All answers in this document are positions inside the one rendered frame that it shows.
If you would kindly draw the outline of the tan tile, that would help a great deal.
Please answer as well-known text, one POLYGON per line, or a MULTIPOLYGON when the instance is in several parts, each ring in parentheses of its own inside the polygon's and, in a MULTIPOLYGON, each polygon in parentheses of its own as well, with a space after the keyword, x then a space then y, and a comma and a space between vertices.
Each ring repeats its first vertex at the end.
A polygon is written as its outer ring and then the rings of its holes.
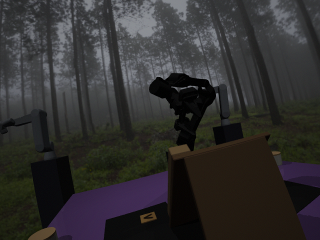
POLYGON ((156 214, 155 212, 150 212, 148 214, 143 214, 140 216, 140 219, 141 219, 141 224, 145 224, 145 223, 148 223, 148 222, 152 222, 154 220, 157 220, 156 218, 156 214))

